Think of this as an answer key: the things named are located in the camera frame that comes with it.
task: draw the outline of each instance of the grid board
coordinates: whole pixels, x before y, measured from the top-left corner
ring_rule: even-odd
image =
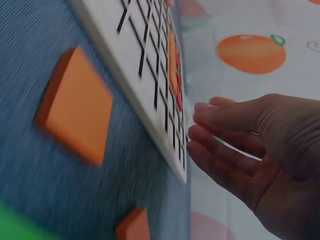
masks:
[[[169,31],[179,58],[181,48],[166,0],[70,1],[151,138],[186,183],[185,111],[183,94],[180,111],[169,81]]]

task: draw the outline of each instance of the hand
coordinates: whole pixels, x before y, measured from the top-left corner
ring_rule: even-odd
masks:
[[[320,101],[269,94],[197,103],[187,150],[283,240],[320,239]],[[235,148],[256,156],[244,156]]]

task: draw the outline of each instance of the orange foam piece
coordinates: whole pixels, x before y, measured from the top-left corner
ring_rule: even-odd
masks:
[[[116,240],[150,240],[147,210],[135,208],[115,229]]]
[[[104,160],[113,96],[79,48],[62,55],[36,114],[36,124],[87,163]]]
[[[177,80],[177,61],[176,61],[176,42],[172,30],[168,31],[169,39],[169,82],[173,94],[177,96],[178,93],[178,80]]]

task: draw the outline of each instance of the orange fruit print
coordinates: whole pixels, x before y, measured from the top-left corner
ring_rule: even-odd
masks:
[[[309,2],[313,4],[320,4],[320,0],[309,0]]]
[[[217,53],[222,61],[248,74],[267,74],[286,61],[286,40],[258,35],[235,35],[222,40]]]

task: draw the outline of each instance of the blue fabric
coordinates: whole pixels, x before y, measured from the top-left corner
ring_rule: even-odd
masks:
[[[101,168],[34,124],[59,57],[75,46],[114,95]],[[179,183],[66,0],[0,0],[0,201],[62,239],[114,240],[136,206],[147,207],[152,240],[190,238],[190,174]]]

